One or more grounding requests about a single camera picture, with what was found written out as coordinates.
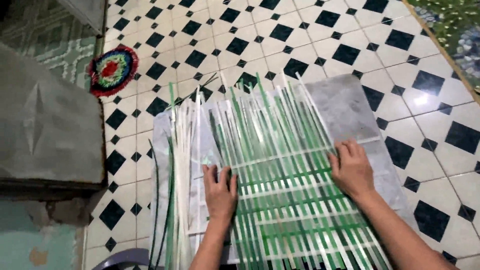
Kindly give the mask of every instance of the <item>left hand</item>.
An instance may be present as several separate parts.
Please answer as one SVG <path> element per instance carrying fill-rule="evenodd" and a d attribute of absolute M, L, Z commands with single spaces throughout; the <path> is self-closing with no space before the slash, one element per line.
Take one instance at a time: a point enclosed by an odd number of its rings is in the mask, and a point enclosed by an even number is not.
<path fill-rule="evenodd" d="M 237 175 L 235 174 L 229 179 L 230 167 L 224 167 L 220 172 L 220 179 L 217 183 L 215 181 L 216 165 L 210 168 L 207 165 L 202 167 L 204 171 L 205 201 L 210 214 L 210 223 L 228 227 L 237 206 Z"/>

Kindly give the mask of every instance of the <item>tile floor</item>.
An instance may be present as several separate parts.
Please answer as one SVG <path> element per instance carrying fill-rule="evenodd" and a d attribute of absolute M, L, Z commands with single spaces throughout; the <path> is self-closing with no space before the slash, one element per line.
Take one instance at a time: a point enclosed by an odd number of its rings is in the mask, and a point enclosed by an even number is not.
<path fill-rule="evenodd" d="M 92 213 L 86 270 L 148 246 L 147 139 L 170 103 L 168 82 L 179 84 L 174 99 L 186 98 L 222 71 L 226 81 L 202 88 L 216 101 L 255 72 L 272 88 L 282 70 L 292 82 L 295 72 L 305 82 L 360 79 L 421 237 L 462 270 L 479 268 L 480 107 L 403 2 L 111 0 L 107 25 L 104 50 L 130 46 L 140 64 L 124 90 L 102 98 L 110 186 Z"/>

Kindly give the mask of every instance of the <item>colorful round doormat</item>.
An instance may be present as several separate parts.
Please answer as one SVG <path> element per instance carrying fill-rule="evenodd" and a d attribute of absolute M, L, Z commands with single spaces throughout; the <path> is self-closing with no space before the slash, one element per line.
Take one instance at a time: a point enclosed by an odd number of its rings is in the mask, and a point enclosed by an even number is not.
<path fill-rule="evenodd" d="M 96 97 L 116 94 L 133 79 L 137 67 L 137 54 L 129 47 L 118 46 L 100 55 L 90 62 L 90 92 Z"/>

